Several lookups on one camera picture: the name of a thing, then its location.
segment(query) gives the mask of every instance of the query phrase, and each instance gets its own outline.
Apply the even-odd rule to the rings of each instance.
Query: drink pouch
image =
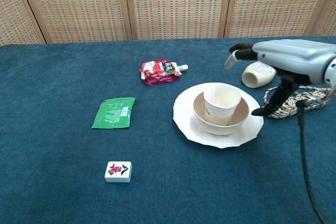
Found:
[[[144,62],[140,68],[141,79],[147,85],[154,85],[174,81],[182,75],[181,71],[188,69],[188,65],[178,66],[176,62],[169,62],[166,59]]]
[[[113,98],[100,104],[92,129],[115,129],[130,126],[134,97]]]

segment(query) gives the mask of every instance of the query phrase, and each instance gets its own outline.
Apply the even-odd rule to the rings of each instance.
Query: white cap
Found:
[[[180,66],[178,67],[178,69],[179,69],[180,71],[187,70],[187,69],[188,69],[188,65],[180,65]]]

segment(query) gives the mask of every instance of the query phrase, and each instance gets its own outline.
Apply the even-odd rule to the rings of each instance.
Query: paper cup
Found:
[[[230,123],[241,100],[235,87],[220,83],[204,91],[205,120],[211,124],[225,126]]]

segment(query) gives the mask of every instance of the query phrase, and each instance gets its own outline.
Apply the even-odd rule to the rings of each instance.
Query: white bottle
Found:
[[[243,72],[243,84],[249,88],[259,88],[268,84],[275,76],[276,71],[273,67],[260,61],[250,64]]]

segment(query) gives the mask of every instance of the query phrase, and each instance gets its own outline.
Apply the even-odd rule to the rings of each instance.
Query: robotic hand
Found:
[[[269,102],[252,115],[271,115],[300,85],[329,84],[336,89],[336,45],[302,39],[280,39],[255,44],[238,43],[225,62],[230,69],[240,60],[259,60],[272,66],[281,77]]]

